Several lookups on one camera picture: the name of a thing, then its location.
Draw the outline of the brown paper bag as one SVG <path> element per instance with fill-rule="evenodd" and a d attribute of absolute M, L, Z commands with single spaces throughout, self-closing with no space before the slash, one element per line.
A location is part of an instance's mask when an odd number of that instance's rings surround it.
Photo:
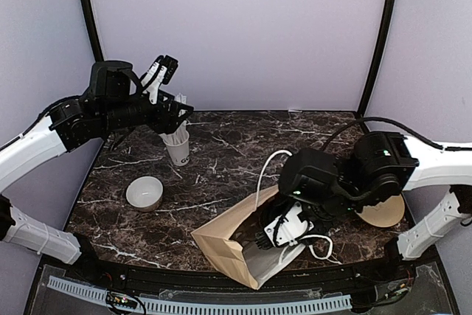
<path fill-rule="evenodd" d="M 330 218 L 317 203 L 331 194 L 336 158 L 310 148 L 277 150 L 269 158 L 281 154 L 288 158 L 276 185 L 258 187 L 192 232 L 215 270 L 254 290 L 306 249 L 316 260 L 333 260 Z"/>

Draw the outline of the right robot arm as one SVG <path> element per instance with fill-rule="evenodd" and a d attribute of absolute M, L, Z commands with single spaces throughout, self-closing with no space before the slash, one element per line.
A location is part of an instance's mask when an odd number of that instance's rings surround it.
<path fill-rule="evenodd" d="M 287 152 L 277 197 L 263 213 L 255 243 L 260 249 L 311 246 L 335 220 L 361 214 L 396 196 L 419 197 L 414 224 L 384 247 L 376 274 L 391 281 L 406 261 L 419 259 L 452 229 L 471 225 L 471 144 L 436 142 L 401 122 L 391 131 L 369 131 L 346 157 L 331 153 L 334 131 L 318 148 Z"/>

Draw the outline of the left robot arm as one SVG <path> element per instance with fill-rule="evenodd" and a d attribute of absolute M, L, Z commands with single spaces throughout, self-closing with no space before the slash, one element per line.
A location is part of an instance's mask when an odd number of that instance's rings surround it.
<path fill-rule="evenodd" d="M 45 165 L 90 141 L 115 133 L 128 135 L 147 126 L 156 134 L 174 134 L 194 108 L 166 92 L 178 60 L 158 56 L 150 68 L 137 75 L 133 64 L 104 60 L 91 67 L 82 94 L 59 99 L 47 106 L 23 132 L 1 147 L 1 241 L 23 246 L 66 265 L 74 265 L 89 283 L 104 276 L 104 267 L 88 238 L 65 232 L 33 218 L 7 197 L 7 192 L 30 176 L 43 178 L 34 189 L 57 195 L 65 190 L 55 182 L 63 174 L 48 173 Z"/>

